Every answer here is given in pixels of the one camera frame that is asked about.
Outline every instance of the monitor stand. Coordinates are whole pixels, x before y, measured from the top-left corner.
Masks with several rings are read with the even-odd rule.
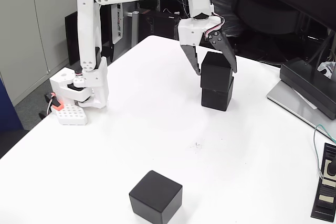
[[[290,86],[283,81],[278,84],[267,94],[267,98],[274,101],[284,109],[288,110],[298,118],[302,119],[312,127],[322,124],[329,134],[336,138],[336,120],[331,120],[319,109],[313,109],[308,103],[300,97]],[[318,130],[327,135],[323,129]]]

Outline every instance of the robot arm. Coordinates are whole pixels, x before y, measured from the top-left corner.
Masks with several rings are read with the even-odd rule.
[[[61,124],[87,123],[81,107],[103,108],[107,104],[107,60],[101,57],[100,6],[138,0],[77,0],[78,43],[81,72],[64,68],[50,78],[54,95],[63,106],[52,107]],[[214,13],[210,0],[188,0],[190,15],[179,23],[180,45],[195,72],[200,75],[196,46],[205,40],[222,51],[234,72],[236,57],[225,35],[220,32],[224,19]]]
[[[83,75],[97,68],[97,48],[101,51],[100,5],[113,5],[138,0],[77,0],[78,5],[78,42],[80,63]],[[190,15],[180,21],[178,34],[180,44],[191,65],[198,75],[201,74],[197,62],[196,46],[205,38],[213,47],[224,53],[234,72],[237,71],[235,55],[220,28],[223,20],[214,15],[214,6],[210,0],[188,0]]]

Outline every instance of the green cable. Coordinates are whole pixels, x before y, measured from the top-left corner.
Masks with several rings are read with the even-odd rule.
[[[316,143],[315,143],[315,134],[316,134],[316,130],[318,127],[322,127],[323,130],[326,132],[326,134],[328,135],[328,137],[336,144],[336,140],[328,133],[328,131],[326,130],[326,128],[324,128],[324,126],[322,124],[318,124],[316,125],[315,129],[314,129],[314,138],[313,138],[313,142],[314,142],[314,148],[315,148],[315,153],[316,153],[316,159],[317,159],[317,170],[318,170],[318,174],[320,176],[321,179],[323,179],[323,174],[322,171],[320,169],[320,161],[319,161],[319,154],[317,153],[317,149],[316,149]]]

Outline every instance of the white table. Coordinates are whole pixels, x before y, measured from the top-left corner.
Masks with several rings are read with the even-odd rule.
[[[322,223],[313,128],[266,99],[279,69],[238,57],[228,110],[204,108],[178,43],[147,38],[109,67],[88,125],[48,116],[0,159],[1,224],[148,223],[128,193],[152,169],[183,185],[170,224]]]

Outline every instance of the cabinet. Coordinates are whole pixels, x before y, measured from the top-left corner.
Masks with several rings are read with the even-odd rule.
[[[47,74],[34,0],[0,0],[0,73],[11,101]]]
[[[76,0],[1,0],[0,75],[16,105],[67,64],[64,18]]]

